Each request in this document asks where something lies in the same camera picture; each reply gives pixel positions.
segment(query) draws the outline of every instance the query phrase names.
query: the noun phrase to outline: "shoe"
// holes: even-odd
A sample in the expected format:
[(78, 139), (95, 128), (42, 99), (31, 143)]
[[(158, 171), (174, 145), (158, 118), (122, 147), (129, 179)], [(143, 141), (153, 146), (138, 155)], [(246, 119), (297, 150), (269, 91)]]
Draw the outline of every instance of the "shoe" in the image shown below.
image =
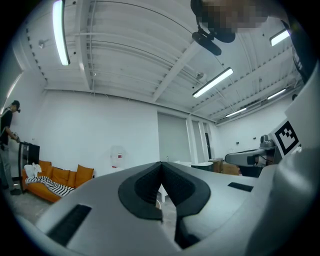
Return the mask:
[(19, 196), (20, 194), (21, 194), (21, 191), (20, 191), (20, 189), (14, 189), (14, 190), (11, 190), (10, 191), (10, 194), (12, 195), (12, 196)]

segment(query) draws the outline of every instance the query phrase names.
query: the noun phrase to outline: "concrete floor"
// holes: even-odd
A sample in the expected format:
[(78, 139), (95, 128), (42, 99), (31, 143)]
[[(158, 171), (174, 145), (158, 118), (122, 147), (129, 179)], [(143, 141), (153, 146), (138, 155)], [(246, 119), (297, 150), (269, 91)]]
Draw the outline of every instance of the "concrete floor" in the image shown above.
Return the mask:
[[(13, 212), (26, 218), (32, 224), (35, 224), (40, 216), (52, 205), (51, 202), (41, 199), (28, 191), (21, 195), (10, 195), (7, 189), (4, 191), (4, 194)], [(168, 196), (165, 197), (164, 203), (161, 202), (160, 193), (158, 193), (157, 199), (161, 204), (163, 229), (167, 235), (174, 240), (177, 219), (176, 207)]]

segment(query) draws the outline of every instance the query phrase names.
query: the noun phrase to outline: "striped blanket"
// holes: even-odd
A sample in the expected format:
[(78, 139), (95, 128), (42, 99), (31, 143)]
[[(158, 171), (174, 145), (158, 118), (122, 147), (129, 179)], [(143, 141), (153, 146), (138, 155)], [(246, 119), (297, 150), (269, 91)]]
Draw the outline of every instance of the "striped blanket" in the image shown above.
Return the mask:
[(58, 197), (65, 197), (68, 195), (71, 191), (74, 190), (73, 187), (61, 185), (57, 182), (52, 181), (50, 178), (46, 176), (39, 176), (39, 177), (30, 177), (25, 179), (26, 184), (30, 183), (42, 183), (44, 184), (48, 190), (50, 190), (52, 193), (57, 195)]

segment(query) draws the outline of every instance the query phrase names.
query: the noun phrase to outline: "brown box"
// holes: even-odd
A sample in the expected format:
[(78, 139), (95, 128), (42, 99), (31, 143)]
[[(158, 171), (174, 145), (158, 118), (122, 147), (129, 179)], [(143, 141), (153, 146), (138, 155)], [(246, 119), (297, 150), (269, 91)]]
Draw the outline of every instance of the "brown box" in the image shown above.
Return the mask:
[(222, 171), (221, 173), (223, 174), (228, 174), (228, 175), (236, 175), (239, 176), (240, 174), (240, 168), (234, 164), (229, 164), (229, 163), (224, 163), (222, 165)]
[(222, 171), (222, 158), (210, 159), (209, 162), (213, 162), (213, 172), (220, 173)]

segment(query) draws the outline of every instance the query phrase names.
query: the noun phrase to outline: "orange sofa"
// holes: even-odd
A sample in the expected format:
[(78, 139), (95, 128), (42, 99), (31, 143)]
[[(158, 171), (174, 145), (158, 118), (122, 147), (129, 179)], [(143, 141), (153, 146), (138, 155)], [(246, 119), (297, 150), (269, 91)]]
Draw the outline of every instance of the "orange sofa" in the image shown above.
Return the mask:
[[(39, 160), (39, 165), (41, 167), (41, 172), (38, 176), (47, 176), (53, 182), (71, 187), (78, 188), (83, 183), (91, 180), (93, 177), (94, 169), (86, 168), (78, 165), (77, 171), (62, 170), (52, 166), (51, 162)], [(26, 184), (27, 173), (26, 170), (22, 170), (22, 191), (28, 190), (33, 194), (46, 199), (50, 202), (56, 202), (61, 197), (52, 193), (47, 187), (42, 183), (30, 183)]]

